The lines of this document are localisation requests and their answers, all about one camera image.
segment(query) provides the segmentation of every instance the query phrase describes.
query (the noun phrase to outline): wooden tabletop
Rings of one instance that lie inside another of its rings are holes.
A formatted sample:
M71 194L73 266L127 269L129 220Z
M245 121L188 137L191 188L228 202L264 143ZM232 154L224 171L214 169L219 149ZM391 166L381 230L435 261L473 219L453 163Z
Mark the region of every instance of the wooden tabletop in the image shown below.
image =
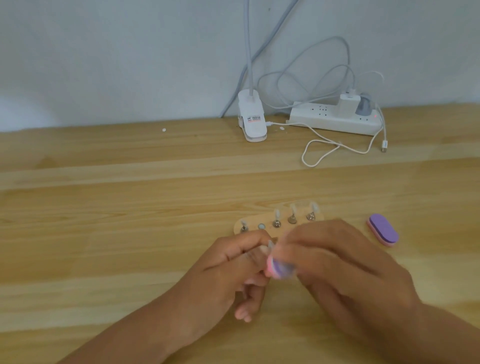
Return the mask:
M421 298L480 326L480 106L384 114L387 153L378 138L367 155L338 150L314 169L300 161L308 129L273 126L247 143L235 119L0 134L0 363L59 360L171 287L239 218L297 201L375 244L365 220L384 214L400 235L388 252ZM229 313L169 363L274 360L383 363L295 280L271 282L254 322Z

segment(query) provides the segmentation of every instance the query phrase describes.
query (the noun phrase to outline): label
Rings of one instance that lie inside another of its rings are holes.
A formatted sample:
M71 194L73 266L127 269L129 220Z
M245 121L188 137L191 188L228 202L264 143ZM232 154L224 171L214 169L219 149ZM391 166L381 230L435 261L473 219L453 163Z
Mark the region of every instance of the label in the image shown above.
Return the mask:
M261 119L262 119L262 117L260 115L249 116L247 118L247 122L260 121Z

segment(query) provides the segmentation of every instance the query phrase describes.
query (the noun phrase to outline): person's left hand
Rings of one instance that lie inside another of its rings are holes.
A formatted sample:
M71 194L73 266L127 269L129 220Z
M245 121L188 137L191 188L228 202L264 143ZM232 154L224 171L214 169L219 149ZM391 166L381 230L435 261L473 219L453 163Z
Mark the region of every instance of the person's left hand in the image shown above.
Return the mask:
M175 286L152 302L167 313L162 321L174 351L210 331L233 305L236 291L243 292L244 300L235 317L252 320L269 281L262 271L270 239L265 230L218 238Z

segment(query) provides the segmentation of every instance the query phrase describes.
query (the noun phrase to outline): gray wall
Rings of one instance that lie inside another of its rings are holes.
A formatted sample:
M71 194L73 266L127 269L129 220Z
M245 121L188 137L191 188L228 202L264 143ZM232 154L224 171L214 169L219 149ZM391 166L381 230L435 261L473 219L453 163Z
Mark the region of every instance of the gray wall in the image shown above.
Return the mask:
M255 51L290 0L252 0ZM0 131L216 116L245 64L242 0L0 1ZM255 75L345 36L359 86L382 106L480 98L480 1L300 0ZM340 45L293 71L309 86ZM335 84L330 79L325 89ZM293 97L303 95L288 81ZM275 102L271 82L260 94ZM237 113L236 105L229 111Z

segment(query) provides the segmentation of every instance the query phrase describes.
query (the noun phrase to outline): power strip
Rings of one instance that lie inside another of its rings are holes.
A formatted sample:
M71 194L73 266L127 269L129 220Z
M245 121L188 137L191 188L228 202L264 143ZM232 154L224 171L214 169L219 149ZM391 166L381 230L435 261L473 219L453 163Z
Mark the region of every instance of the power strip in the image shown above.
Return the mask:
M381 129L382 120L377 110L373 109L369 116L357 115L355 111L344 112L345 107L340 106L342 101L346 100L341 98L338 105L297 102L290 112L290 120L287 120L287 124L301 122L305 125L295 126L308 125L315 129L364 135L375 135Z

